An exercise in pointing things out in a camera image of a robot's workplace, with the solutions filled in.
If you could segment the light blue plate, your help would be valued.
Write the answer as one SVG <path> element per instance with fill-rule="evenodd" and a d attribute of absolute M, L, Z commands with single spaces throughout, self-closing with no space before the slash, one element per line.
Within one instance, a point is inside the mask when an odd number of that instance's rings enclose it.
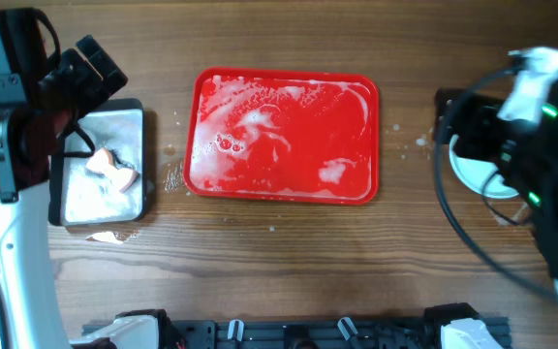
<path fill-rule="evenodd" d="M 469 189 L 477 194 L 481 193 L 483 184 L 496 170 L 496 166 L 479 160 L 459 157 L 455 154 L 453 147 L 458 137 L 453 135 L 449 142 L 449 162 L 458 179 Z M 518 196 L 513 188 L 503 183 L 503 178 L 497 174 L 488 183 L 484 196 L 488 199 L 505 200 Z"/>

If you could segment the pink sponge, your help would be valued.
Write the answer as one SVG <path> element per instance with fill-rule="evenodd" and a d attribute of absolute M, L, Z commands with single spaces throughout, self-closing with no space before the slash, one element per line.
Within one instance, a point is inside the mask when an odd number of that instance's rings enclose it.
<path fill-rule="evenodd" d="M 134 169 L 117 168 L 112 153 L 106 148 L 96 150 L 85 168 L 91 173 L 105 176 L 120 193 L 126 192 L 139 175 Z"/>

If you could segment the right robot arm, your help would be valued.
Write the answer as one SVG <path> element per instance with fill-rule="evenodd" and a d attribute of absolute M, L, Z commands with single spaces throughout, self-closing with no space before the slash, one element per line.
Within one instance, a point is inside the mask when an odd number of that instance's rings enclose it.
<path fill-rule="evenodd" d="M 440 115 L 435 124 L 433 174 L 435 192 L 443 213 L 461 240 L 493 270 L 517 285 L 558 302 L 558 80 L 538 104 L 541 121 L 498 121 L 502 100 L 479 94 L 479 89 L 502 77 L 497 72 L 467 89 L 439 89 L 434 97 Z M 514 189 L 531 209 L 528 218 L 534 239 L 555 282 L 548 290 L 493 260 L 461 226 L 448 202 L 443 180 L 441 147 L 448 145 L 460 156 L 482 160 L 495 167 L 505 185 Z"/>

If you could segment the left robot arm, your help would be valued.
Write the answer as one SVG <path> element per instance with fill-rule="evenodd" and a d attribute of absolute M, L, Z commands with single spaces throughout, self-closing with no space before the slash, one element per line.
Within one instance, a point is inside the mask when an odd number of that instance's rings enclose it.
<path fill-rule="evenodd" d="M 47 229 L 144 215 L 146 122 L 93 37 L 47 51 L 54 36 L 39 9 L 0 11 L 0 348 L 164 348 L 162 310 L 78 338 L 63 327 Z"/>

